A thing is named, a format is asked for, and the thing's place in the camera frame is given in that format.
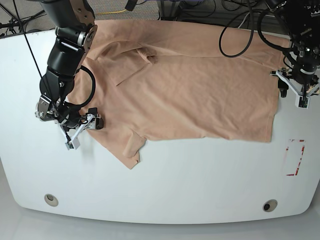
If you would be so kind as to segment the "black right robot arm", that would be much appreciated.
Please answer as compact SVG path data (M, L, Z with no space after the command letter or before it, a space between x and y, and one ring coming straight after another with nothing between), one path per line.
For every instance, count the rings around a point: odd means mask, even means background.
M50 17L55 28L55 43L42 76L37 114L42 121L57 121L65 128L73 129L85 121L80 115L93 95L81 104L65 99L74 89L75 76L89 52L98 26L95 14L86 0L41 0L41 7Z

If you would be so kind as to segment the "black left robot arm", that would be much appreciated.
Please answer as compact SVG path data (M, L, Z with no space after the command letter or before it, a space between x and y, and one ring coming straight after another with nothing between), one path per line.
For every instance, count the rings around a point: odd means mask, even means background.
M312 16L312 8L308 8L308 4L318 3L313 0L267 0L265 3L290 36L291 47L284 54L287 58L292 53L296 56L295 60L289 60L291 76L303 86L305 97L320 66L320 17Z

